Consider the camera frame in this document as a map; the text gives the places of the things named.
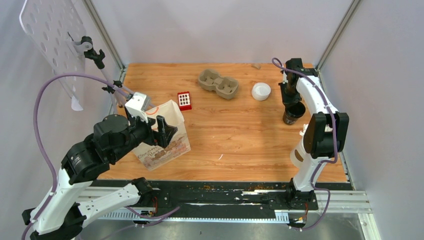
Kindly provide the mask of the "dark brown plastic cup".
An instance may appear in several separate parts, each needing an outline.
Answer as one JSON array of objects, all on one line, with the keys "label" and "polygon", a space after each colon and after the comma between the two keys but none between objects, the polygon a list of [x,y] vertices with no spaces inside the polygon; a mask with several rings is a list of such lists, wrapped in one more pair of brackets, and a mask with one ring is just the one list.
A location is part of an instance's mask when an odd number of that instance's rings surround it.
[{"label": "dark brown plastic cup", "polygon": [[286,125],[293,125],[305,114],[305,112],[306,107],[301,101],[294,104],[285,105],[282,120]]}]

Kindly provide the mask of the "white plastic cup lid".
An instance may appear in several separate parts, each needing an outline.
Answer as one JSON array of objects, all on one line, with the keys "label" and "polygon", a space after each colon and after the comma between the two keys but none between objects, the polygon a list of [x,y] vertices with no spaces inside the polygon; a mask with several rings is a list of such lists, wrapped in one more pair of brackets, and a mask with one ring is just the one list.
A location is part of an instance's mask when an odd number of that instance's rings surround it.
[{"label": "white plastic cup lid", "polygon": [[268,84],[258,82],[252,87],[251,95],[257,101],[264,101],[269,97],[271,91],[272,89]]}]

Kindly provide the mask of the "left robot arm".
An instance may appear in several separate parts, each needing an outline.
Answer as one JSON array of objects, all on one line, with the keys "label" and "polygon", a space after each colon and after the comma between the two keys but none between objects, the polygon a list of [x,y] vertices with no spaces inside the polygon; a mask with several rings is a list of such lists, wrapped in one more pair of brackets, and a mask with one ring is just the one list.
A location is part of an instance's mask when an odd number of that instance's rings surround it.
[{"label": "left robot arm", "polygon": [[168,125],[163,116],[142,121],[111,114],[93,127],[93,133],[74,144],[61,161],[56,185],[36,208],[22,213],[32,228],[32,240],[70,240],[96,219],[123,207],[149,206],[153,189],[143,178],[136,178],[120,189],[88,201],[80,194],[110,166],[141,143],[166,148],[177,127]]}]

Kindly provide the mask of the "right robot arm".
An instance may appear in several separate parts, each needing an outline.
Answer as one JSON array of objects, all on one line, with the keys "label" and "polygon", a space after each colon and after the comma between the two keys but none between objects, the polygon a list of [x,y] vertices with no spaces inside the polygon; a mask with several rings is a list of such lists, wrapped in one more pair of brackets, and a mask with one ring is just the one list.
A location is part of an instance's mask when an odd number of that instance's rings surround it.
[{"label": "right robot arm", "polygon": [[299,144],[290,154],[292,160],[302,159],[302,163],[286,187],[282,201],[289,209],[310,207],[316,199],[316,181],[324,166],[335,164],[344,149],[350,119],[347,113],[334,107],[316,70],[305,68],[301,58],[282,63],[274,57],[271,62],[283,74],[278,85],[284,105],[284,123],[295,123],[306,110],[311,115]]}]

